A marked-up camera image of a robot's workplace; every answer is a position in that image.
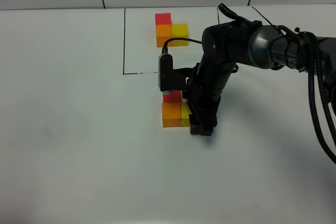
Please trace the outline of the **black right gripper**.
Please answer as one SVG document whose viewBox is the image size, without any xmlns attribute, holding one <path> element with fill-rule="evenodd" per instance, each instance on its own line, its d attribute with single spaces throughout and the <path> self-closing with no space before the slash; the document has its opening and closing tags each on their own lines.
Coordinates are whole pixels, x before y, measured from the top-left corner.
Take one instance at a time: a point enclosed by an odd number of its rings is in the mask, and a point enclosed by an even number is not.
<svg viewBox="0 0 336 224">
<path fill-rule="evenodd" d="M 212 135 L 217 125 L 216 114 L 222 91 L 237 69 L 235 62 L 201 62 L 197 65 L 185 92 L 192 110 L 189 115 L 191 134 Z"/>
</svg>

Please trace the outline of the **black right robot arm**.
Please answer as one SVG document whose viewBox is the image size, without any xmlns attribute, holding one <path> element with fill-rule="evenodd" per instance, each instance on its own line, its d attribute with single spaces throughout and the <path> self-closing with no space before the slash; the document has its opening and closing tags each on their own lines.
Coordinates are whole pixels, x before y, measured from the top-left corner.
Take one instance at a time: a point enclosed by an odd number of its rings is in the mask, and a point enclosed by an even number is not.
<svg viewBox="0 0 336 224">
<path fill-rule="evenodd" d="M 210 136 L 217 124 L 221 93 L 238 64 L 260 69 L 280 70 L 283 67 L 308 74 L 308 100 L 317 139 L 334 161 L 320 126 L 315 90 L 319 90 L 323 112 L 331 135 L 335 135 L 332 116 L 335 114 L 335 39 L 318 37 L 299 28 L 263 25 L 249 21 L 219 4 L 218 9 L 229 23 L 208 27 L 202 35 L 203 57 L 188 80 L 183 92 L 191 109 L 190 132 Z"/>
</svg>

